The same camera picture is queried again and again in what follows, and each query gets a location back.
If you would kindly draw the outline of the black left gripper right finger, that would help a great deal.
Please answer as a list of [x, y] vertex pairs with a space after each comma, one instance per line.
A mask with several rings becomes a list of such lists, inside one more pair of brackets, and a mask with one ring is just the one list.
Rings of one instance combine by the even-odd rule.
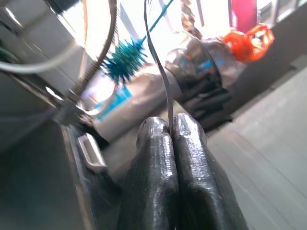
[[203, 128], [190, 115], [174, 117], [179, 184], [178, 230], [241, 230], [243, 214], [231, 183], [209, 151]]

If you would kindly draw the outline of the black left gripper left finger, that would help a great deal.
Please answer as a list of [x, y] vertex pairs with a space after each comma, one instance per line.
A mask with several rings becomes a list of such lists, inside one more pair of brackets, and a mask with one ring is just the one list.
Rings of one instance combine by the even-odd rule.
[[136, 150], [124, 179], [117, 229], [173, 230], [178, 178], [168, 123], [147, 118], [139, 128]]

